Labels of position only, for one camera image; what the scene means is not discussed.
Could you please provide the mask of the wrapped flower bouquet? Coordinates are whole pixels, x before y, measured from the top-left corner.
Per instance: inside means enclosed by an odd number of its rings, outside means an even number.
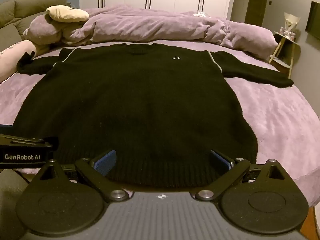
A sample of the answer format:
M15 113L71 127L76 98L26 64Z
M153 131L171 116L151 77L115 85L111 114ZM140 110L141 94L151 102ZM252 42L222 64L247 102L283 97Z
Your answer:
M285 23L284 26L280 28L279 33L291 41L295 40L296 36L296 27L300 22L300 17L289 14L287 12L284 13Z

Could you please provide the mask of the purple pillow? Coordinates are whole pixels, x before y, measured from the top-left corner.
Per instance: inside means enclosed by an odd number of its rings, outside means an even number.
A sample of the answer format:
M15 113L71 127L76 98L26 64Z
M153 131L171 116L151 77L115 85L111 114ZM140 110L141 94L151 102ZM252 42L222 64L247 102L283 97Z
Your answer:
M48 14L37 16L23 32L23 37L37 45L49 45L60 42L62 31L75 27L76 23L62 23L53 20Z

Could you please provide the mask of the small side table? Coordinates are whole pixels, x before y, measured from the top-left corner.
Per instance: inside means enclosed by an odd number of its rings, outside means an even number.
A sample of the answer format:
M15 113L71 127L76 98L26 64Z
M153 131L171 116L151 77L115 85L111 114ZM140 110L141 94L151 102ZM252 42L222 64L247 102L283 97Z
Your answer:
M300 57L300 45L281 33L273 34L278 45L268 59L268 63L291 78L293 67Z

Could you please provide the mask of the purple crumpled duvet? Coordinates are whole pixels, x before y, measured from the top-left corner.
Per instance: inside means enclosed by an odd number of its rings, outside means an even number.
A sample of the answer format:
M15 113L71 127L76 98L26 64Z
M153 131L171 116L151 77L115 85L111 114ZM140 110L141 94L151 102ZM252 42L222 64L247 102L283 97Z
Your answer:
M117 5L89 9L84 24L69 23L62 30L62 42L69 46L125 41L201 41L246 51L267 59L277 47L272 32L263 27L201 17L196 12L174 13Z

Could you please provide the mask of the black knit sweater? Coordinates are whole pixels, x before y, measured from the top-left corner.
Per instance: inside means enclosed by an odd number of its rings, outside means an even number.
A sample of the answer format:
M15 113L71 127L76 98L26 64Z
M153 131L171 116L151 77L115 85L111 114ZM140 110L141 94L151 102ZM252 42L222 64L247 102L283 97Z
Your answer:
M62 49L18 70L42 78L16 116L16 135L50 143L61 164L115 150L109 180L159 188L217 180L214 150L255 163L257 137L227 78L293 85L225 51L156 43Z

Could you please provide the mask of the cream plush pillow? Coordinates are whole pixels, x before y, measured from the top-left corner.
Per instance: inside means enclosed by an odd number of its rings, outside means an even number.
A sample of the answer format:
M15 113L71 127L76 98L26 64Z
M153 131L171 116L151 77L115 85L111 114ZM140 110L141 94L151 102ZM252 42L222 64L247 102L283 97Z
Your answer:
M62 23L85 22L89 19L88 12L66 5L48 7L46 13L52 20Z

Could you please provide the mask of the wall mounted television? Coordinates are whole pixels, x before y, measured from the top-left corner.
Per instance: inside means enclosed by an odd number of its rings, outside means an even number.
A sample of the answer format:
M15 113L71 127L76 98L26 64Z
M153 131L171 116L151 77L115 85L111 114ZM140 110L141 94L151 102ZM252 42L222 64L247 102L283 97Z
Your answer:
M305 31L313 37L320 39L320 4L312 1Z

